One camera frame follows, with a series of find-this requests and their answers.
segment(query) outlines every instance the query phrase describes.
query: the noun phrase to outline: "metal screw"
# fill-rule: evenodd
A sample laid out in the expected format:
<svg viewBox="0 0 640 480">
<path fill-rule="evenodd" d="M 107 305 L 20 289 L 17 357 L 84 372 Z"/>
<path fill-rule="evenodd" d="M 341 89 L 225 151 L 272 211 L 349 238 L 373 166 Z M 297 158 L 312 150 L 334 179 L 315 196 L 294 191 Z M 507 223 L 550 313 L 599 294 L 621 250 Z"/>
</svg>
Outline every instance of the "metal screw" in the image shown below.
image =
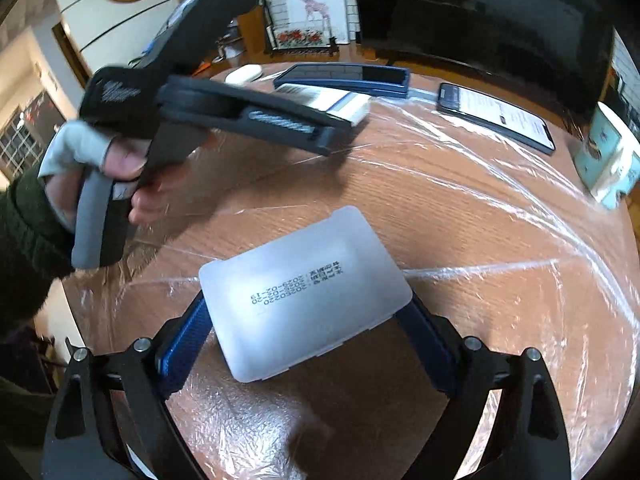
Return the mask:
<svg viewBox="0 0 640 480">
<path fill-rule="evenodd" d="M 136 352 L 146 352 L 151 348 L 151 339 L 146 337 L 141 337 L 140 339 L 136 339 L 136 342 L 133 343 L 133 349 Z"/>
<path fill-rule="evenodd" d="M 476 352 L 482 348 L 482 342 L 477 337 L 465 337 L 465 346 Z"/>
<path fill-rule="evenodd" d="M 527 357 L 532 361 L 539 361 L 542 354 L 537 348 L 527 348 Z"/>
<path fill-rule="evenodd" d="M 88 355 L 89 351 L 86 348 L 79 348 L 74 352 L 74 359 L 75 361 L 83 361 Z"/>
</svg>

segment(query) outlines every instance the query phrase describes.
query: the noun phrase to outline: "wooden table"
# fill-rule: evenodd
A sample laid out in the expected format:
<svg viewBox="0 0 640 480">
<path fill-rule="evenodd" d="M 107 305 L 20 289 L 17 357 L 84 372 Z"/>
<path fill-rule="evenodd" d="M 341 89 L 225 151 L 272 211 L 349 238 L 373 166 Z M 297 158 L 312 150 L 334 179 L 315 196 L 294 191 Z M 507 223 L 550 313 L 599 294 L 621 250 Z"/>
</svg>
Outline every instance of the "wooden table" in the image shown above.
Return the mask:
<svg viewBox="0 0 640 480">
<path fill-rule="evenodd" d="M 439 83 L 412 76 L 415 88 Z M 168 217 L 141 230 L 119 266 L 65 283 L 82 336 L 95 352 L 152 336 L 194 297 L 202 264 L 356 205 L 424 303 L 463 336 L 542 351 L 580 477 L 628 403 L 640 268 L 626 208 L 591 201 L 571 139 L 549 129 L 551 157 L 428 102 L 376 102 L 354 148 L 329 158 L 221 134 L 218 149 L 195 157 Z M 332 480 L 399 479 L 445 404 L 394 320 L 251 384 L 231 378 L 212 336 L 168 403 L 212 478 Z"/>
</svg>

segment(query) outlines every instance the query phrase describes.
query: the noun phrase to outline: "smartphone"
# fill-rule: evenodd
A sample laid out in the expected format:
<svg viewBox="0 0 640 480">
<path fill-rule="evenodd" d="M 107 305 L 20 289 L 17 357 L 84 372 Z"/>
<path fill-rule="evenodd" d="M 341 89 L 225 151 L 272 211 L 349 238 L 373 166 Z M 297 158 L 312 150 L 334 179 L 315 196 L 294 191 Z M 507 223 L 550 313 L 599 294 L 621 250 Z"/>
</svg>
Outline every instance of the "smartphone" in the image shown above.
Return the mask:
<svg viewBox="0 0 640 480">
<path fill-rule="evenodd" d="M 273 80 L 284 83 L 337 88 L 359 94 L 406 99 L 411 72 L 394 66 L 359 63 L 298 63 Z"/>
<path fill-rule="evenodd" d="M 482 92 L 442 83 L 436 108 L 517 140 L 546 155 L 556 150 L 542 118 Z"/>
</svg>

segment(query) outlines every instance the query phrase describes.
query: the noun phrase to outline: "window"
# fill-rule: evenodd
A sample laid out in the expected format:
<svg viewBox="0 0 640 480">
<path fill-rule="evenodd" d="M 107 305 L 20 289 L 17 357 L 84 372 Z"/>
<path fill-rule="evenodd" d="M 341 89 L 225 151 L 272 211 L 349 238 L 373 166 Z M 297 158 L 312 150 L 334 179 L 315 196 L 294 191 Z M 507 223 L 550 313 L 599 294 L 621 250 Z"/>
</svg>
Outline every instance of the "window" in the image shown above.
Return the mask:
<svg viewBox="0 0 640 480">
<path fill-rule="evenodd" d="M 43 151 L 40 143 L 29 133 L 24 114 L 18 108 L 0 131 L 0 170 L 13 180 L 38 162 Z"/>
</svg>

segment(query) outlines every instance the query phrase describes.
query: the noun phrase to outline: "hand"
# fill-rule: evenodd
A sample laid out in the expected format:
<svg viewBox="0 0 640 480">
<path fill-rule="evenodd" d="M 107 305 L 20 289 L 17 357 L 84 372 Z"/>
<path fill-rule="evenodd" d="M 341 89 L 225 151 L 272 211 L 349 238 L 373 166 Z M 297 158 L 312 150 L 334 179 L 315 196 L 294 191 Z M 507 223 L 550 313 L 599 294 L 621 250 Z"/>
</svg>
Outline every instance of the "hand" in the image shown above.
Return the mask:
<svg viewBox="0 0 640 480">
<path fill-rule="evenodd" d="M 70 125 L 68 129 L 74 128 L 78 131 L 63 132 L 63 136 L 68 138 L 59 139 L 56 147 L 52 142 L 40 171 L 40 177 L 45 181 L 45 191 L 51 205 L 56 209 L 58 216 L 62 216 L 61 221 L 69 228 L 72 228 L 76 222 L 84 171 L 83 164 L 91 163 L 93 159 L 95 165 L 95 159 L 98 158 L 101 160 L 99 167 L 106 176 L 124 181 L 139 177 L 146 164 L 145 153 L 136 143 L 118 137 L 109 138 L 81 121 L 72 121 L 72 123 L 67 123 Z M 216 138 L 211 134 L 205 145 L 209 147 L 215 143 Z M 97 155 L 87 153 L 94 151 L 97 152 Z M 58 163 L 52 164 L 52 158 L 55 158 Z M 52 166 L 62 170 L 56 172 L 56 169 L 51 169 Z M 129 221 L 135 225 L 147 224 L 165 215 L 170 191 L 180 186 L 189 172 L 188 161 L 159 171 L 148 186 L 138 189 L 131 198 L 132 209 L 129 213 Z"/>
</svg>

